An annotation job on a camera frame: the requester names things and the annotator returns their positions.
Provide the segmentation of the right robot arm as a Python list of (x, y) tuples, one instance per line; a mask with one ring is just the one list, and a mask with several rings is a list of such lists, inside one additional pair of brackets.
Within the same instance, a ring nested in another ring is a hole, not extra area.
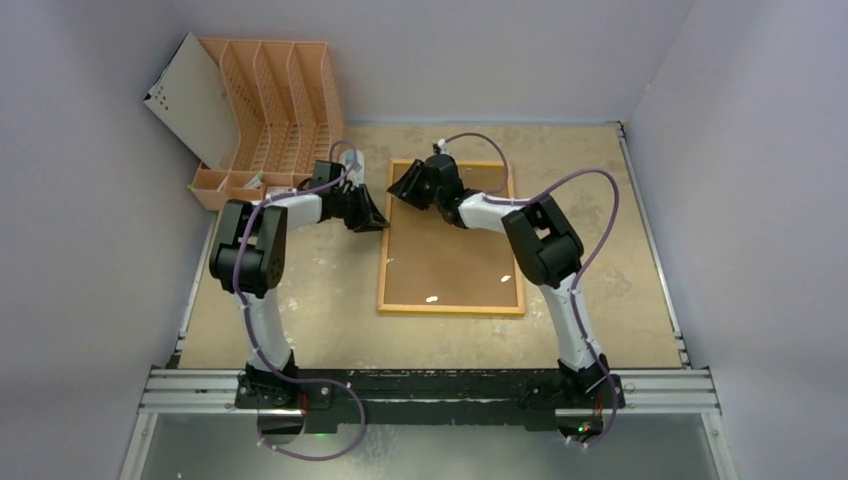
[(507, 199), (468, 188), (453, 157), (416, 160), (387, 192), (419, 210), (436, 207), (453, 226), (501, 233), (508, 238), (524, 277), (546, 302), (558, 342), (564, 399), (584, 407), (608, 389), (620, 393), (588, 320), (580, 288), (585, 248), (549, 191), (530, 199)]

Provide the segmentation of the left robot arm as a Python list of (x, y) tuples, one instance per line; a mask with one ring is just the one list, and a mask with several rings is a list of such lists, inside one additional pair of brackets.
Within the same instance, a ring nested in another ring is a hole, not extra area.
[(285, 270), (287, 235), (331, 219), (354, 233), (389, 226), (370, 196), (359, 150), (345, 151), (337, 162), (316, 162), (299, 187), (259, 202), (230, 200), (221, 213), (209, 270), (244, 316), (250, 353), (240, 392), (275, 409), (292, 405), (300, 385), (276, 292)]

